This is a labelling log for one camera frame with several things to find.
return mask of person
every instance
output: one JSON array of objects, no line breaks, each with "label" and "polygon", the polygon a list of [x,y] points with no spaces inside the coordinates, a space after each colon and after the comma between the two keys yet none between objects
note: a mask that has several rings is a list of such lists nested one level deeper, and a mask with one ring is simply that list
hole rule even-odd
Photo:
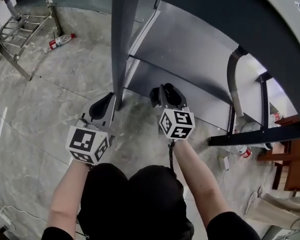
[{"label": "person", "polygon": [[[214,175],[188,141],[176,141],[173,152],[208,239],[259,240],[227,205]],[[127,179],[109,163],[89,168],[72,161],[54,191],[42,240],[74,240],[77,219],[90,240],[190,240],[194,235],[183,185],[170,168],[159,165],[147,166]]]}]

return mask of curved metal pipe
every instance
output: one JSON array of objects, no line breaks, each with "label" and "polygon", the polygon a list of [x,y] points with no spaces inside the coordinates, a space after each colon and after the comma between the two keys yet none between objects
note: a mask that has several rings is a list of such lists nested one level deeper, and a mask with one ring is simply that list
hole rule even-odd
[{"label": "curved metal pipe", "polygon": [[228,82],[228,88],[229,88],[230,95],[232,98],[234,111],[238,117],[243,117],[244,112],[241,107],[240,96],[239,96],[237,83],[236,83],[236,68],[237,68],[237,63],[238,63],[239,59],[242,56],[245,56],[247,54],[248,54],[248,52],[245,49],[243,49],[241,46],[239,46],[230,55],[229,60],[228,60],[227,69],[226,69],[226,79]]}]

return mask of marble floor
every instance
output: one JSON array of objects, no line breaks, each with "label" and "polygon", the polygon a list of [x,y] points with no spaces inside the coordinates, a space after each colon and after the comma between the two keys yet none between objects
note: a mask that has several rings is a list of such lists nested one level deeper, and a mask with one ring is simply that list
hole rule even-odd
[{"label": "marble floor", "polygon": [[[65,150],[69,126],[76,122],[88,100],[113,89],[111,16],[70,8],[58,8],[58,13],[62,13],[62,27],[67,33],[75,32],[77,38],[44,54],[54,31],[52,22],[48,23],[19,60],[33,74],[31,81],[26,81],[5,59],[0,61],[0,208],[15,206],[44,220],[53,191],[71,162]],[[91,14],[97,23],[81,20]],[[111,126],[116,138],[106,154],[107,161],[127,177],[147,165],[168,166],[168,141],[158,136],[156,123],[150,100],[125,90],[123,108],[115,113]],[[221,134],[224,132],[197,120],[189,142],[214,173],[231,208],[243,216],[251,193],[261,185],[270,189],[274,167],[270,162],[256,161],[257,149],[252,157],[244,159],[207,146],[210,136]],[[229,171],[221,169],[219,155],[229,155]],[[185,186],[187,216],[195,228],[193,239],[207,239],[194,198],[179,166],[174,166]],[[20,240],[41,238],[44,221],[11,207],[5,209],[5,214],[15,226],[11,234]],[[268,229],[248,222],[261,236]]]}]

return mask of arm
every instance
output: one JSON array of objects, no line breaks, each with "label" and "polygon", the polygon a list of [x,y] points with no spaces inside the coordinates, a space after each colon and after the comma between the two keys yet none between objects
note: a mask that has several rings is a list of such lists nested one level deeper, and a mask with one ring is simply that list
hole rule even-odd
[{"label": "arm", "polygon": [[76,221],[89,167],[73,160],[54,190],[47,222],[48,227],[66,231],[76,238]]},{"label": "arm", "polygon": [[205,228],[219,214],[230,212],[219,185],[206,164],[186,140],[178,140],[173,152],[181,171],[194,196],[195,204]]}]

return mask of black shirt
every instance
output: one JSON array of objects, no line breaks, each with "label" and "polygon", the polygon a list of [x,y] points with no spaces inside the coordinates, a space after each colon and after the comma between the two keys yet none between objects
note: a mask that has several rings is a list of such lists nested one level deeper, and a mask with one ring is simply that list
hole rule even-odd
[{"label": "black shirt", "polygon": [[[256,231],[250,225],[236,213],[230,211],[221,213],[213,218],[210,221],[206,232],[209,240],[260,240]],[[56,227],[48,227],[43,233],[42,240],[54,239],[73,240],[73,238],[64,230]]]}]

